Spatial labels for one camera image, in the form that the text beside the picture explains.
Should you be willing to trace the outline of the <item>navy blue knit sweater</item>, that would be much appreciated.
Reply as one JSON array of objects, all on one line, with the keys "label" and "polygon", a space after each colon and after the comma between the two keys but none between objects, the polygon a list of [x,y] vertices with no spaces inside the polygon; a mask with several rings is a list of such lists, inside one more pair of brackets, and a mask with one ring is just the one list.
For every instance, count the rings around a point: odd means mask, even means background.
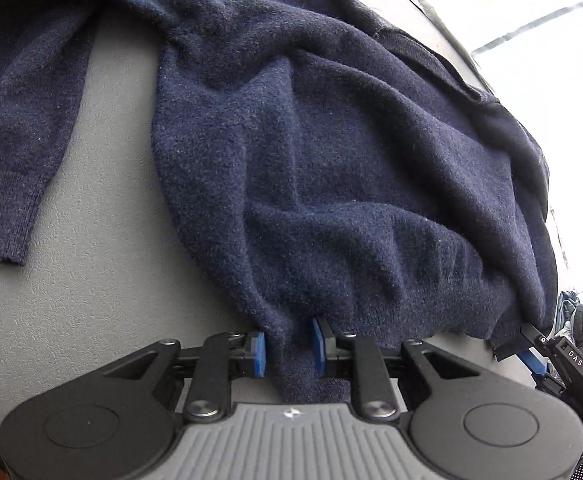
[{"label": "navy blue knit sweater", "polygon": [[23,264],[77,118],[101,17],[162,46],[152,148],[173,226],[262,330],[278,392],[318,315],[398,348],[441,332],[499,358],[549,330],[541,148],[492,94],[357,0],[0,0],[0,263]]}]

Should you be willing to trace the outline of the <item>grey shorts on pile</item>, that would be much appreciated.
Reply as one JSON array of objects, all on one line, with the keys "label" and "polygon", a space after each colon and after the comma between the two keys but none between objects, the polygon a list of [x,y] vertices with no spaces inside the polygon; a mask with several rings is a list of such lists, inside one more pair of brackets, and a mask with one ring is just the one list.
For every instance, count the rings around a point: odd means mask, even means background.
[{"label": "grey shorts on pile", "polygon": [[579,297],[573,290],[561,292],[557,299],[554,325],[551,335],[573,339],[573,318],[579,306]]}]

